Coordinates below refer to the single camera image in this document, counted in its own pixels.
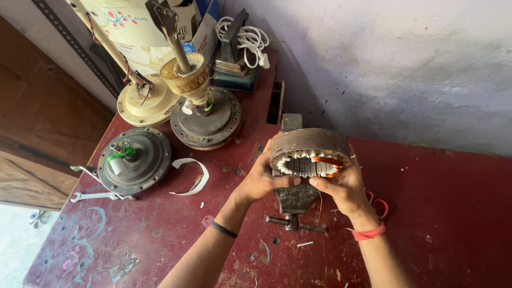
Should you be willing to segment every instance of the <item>floor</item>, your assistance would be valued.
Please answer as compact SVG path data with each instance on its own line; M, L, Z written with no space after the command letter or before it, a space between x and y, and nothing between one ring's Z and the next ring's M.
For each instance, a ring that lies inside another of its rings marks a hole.
M29 217L36 211L0 205L0 287L21 288L27 270L59 215L47 211L46 223L34 229L29 225Z

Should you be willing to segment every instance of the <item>black wristband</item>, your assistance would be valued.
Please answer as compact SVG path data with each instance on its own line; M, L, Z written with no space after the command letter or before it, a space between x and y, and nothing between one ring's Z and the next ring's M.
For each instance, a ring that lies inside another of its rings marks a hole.
M226 229L226 228L224 228L224 227L220 226L220 225L219 225L217 222L215 222L215 221L212 221L212 222L211 222L211 225L212 225L213 227L217 228L217 230L219 230L220 232L222 232L222 233L226 234L227 236L233 237L233 238L235 238L235 239L238 237L238 234L235 234L235 233L231 232L230 230L228 230L228 229Z

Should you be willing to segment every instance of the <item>white power cord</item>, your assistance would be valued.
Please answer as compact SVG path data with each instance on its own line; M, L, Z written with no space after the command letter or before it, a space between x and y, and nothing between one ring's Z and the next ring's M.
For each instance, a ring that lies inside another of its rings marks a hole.
M226 33L227 28L232 21L233 18L228 16L222 17L219 20L217 26L215 27L215 31L219 40L221 40L222 36ZM268 46L269 43L270 41L268 40L267 34L265 34L265 32L259 28L253 26L244 26L240 28L240 31L238 32L237 48L244 48L244 59L249 68L255 68L258 65L265 69L270 68L267 54L261 52L263 48ZM247 49L256 55L256 63L254 65L251 65L247 60Z

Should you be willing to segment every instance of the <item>hand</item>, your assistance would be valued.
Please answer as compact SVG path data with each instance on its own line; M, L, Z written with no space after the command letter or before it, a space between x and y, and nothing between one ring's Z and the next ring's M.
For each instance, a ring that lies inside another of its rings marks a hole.
M349 144L349 147L350 156L355 155L352 145ZM347 215L352 222L361 217L369 218L372 222L375 219L378 221L377 215L366 197L357 158L351 158L350 161L350 167L331 180L311 177L309 183L318 190L331 195L339 211Z
M263 196L274 191L276 188L292 187L301 183L301 179L295 175L272 176L270 168L270 145L272 139L268 140L263 153L256 159L254 166L245 179L235 189L236 193L240 193L251 202L256 202Z

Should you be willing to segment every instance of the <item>workbench surface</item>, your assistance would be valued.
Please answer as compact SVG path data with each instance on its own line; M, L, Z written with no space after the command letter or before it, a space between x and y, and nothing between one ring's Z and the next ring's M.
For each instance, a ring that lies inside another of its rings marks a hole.
M179 170L171 167L137 201L68 201L24 286L156 287L203 233L203 218L216 216L280 128L266 123L278 57L276 51L267 53L271 68L260 70L256 92L234 93L243 117L234 141L198 151L183 145L168 122L155 127L170 140L173 159L191 157L207 167L210 178L203 190L190 196L169 193L188 192L202 174L196 163L188 163ZM96 166L110 139L130 128L116 114L91 164ZM366 189L389 204L387 236L419 287L509 286L512 159L362 138L349 141ZM73 192L107 190L83 173ZM266 223L266 215L281 216L272 194L253 205L217 287L369 287L359 247L345 229L351 228L349 219L332 211L337 208L329 195L323 193L321 213L320 202L317 198L299 219L327 225L327 236ZM273 243L276 236L278 244Z

